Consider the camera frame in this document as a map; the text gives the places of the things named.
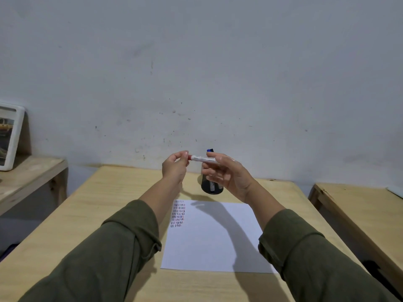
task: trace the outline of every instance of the green sleeve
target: green sleeve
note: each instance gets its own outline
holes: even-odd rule
[[[280,211],[267,223],[259,251],[297,302],[398,301],[292,210]]]
[[[136,274],[160,250],[154,212],[143,201],[132,201],[67,254],[20,302],[123,301]]]

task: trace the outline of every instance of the person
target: person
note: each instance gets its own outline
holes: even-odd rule
[[[187,151],[169,156],[162,164],[161,180],[105,220],[20,302],[123,301],[136,274],[161,250],[158,225],[182,188],[187,156]],[[274,265],[296,301],[397,301],[315,228],[276,201],[239,162],[216,152],[207,156],[219,165],[203,163],[202,173],[252,208],[263,231],[259,252]]]

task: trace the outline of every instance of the table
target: table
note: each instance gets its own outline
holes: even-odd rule
[[[160,171],[102,166],[0,263],[0,301],[16,301],[46,276],[77,244],[129,201],[140,197],[161,178]],[[201,176],[188,173],[181,199],[239,202],[227,190],[207,195]],[[292,182],[258,180],[285,207],[295,210],[355,262],[358,259]],[[164,245],[169,223],[160,226]],[[136,277],[126,301],[292,301],[278,274],[177,271],[160,269],[157,253]]]
[[[17,156],[14,169],[0,172],[0,215],[45,183],[57,205],[66,199],[67,161],[50,157]]]
[[[403,200],[385,188],[329,183],[315,184],[309,199],[333,213],[403,295]]]

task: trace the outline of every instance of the framed photo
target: framed photo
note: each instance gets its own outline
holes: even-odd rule
[[[25,109],[0,102],[0,171],[13,169]]]

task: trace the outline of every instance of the paper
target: paper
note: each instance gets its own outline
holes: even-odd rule
[[[175,200],[161,268],[277,273],[258,251],[261,234],[247,204]]]

